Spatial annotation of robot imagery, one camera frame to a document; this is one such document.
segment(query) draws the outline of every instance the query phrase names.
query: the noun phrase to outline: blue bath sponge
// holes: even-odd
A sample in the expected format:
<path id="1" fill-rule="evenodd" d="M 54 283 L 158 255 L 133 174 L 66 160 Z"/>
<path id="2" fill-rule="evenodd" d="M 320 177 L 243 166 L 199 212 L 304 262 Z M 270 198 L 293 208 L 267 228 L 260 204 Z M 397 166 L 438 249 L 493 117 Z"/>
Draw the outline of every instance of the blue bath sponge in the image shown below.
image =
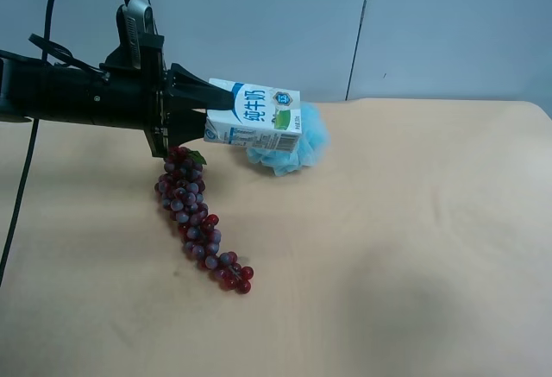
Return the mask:
<path id="1" fill-rule="evenodd" d="M 318 108 L 313 104 L 301 104 L 301 124 L 303 134 L 293 152 L 248 148 L 246 153 L 249 161 L 272 167 L 277 176 L 284 176 L 303 166 L 317 164 L 323 156 L 324 149 L 329 145 L 329 133 Z"/>

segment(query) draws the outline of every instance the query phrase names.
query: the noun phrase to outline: white carton box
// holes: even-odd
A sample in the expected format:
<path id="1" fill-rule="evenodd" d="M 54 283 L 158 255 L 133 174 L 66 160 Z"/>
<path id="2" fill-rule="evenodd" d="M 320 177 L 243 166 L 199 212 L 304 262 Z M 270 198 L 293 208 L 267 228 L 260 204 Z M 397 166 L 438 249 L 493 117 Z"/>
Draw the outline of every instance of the white carton box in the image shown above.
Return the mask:
<path id="1" fill-rule="evenodd" d="M 233 110 L 207 110 L 204 139 L 234 146 L 291 152 L 301 136 L 299 91 L 210 79 L 234 93 Z"/>

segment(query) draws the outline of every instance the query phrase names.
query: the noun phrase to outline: beige tablecloth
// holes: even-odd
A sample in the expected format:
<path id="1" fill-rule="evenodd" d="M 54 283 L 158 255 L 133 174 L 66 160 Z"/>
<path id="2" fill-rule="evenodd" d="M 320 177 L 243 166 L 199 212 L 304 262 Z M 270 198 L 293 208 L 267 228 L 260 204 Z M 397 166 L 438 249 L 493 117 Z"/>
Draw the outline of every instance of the beige tablecloth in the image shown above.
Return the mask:
<path id="1" fill-rule="evenodd" d="M 552 369 L 552 122 L 524 103 L 321 105 L 276 178 L 195 141 L 222 292 L 181 253 L 144 135 L 43 123 L 0 289 L 0 375 L 533 377 Z M 0 235 L 29 125 L 0 125 Z"/>

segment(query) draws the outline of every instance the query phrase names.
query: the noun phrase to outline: white wall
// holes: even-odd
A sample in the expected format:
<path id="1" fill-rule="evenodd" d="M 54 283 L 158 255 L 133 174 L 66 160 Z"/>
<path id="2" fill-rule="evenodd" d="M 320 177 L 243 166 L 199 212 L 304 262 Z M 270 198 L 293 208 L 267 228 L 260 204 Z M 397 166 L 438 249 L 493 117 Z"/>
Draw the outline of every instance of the white wall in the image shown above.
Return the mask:
<path id="1" fill-rule="evenodd" d="M 345 98 L 363 0 L 152 0 L 166 58 L 203 79 Z"/>
<path id="2" fill-rule="evenodd" d="M 41 50 L 28 41 L 42 36 L 47 0 L 0 0 L 0 49 L 35 58 Z M 116 10 L 123 0 L 56 0 L 51 39 L 76 58 L 97 65 L 117 47 Z"/>
<path id="3" fill-rule="evenodd" d="M 349 97 L 516 99 L 550 55 L 552 0 L 367 0 Z"/>

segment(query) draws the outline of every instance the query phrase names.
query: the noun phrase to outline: bunch of grapes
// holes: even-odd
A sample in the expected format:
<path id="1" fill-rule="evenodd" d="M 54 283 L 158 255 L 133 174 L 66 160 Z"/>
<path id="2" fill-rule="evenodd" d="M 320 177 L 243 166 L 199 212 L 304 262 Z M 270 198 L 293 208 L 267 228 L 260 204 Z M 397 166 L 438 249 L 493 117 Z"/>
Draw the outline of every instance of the bunch of grapes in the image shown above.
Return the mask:
<path id="1" fill-rule="evenodd" d="M 179 224 L 184 251 L 209 269 L 227 289 L 240 293 L 251 290 L 253 269 L 242 267 L 235 252 L 218 254 L 221 231 L 216 228 L 218 216 L 209 214 L 204 202 L 203 158 L 186 147 L 171 148 L 165 158 L 165 174 L 159 176 L 155 191 L 163 209 Z"/>

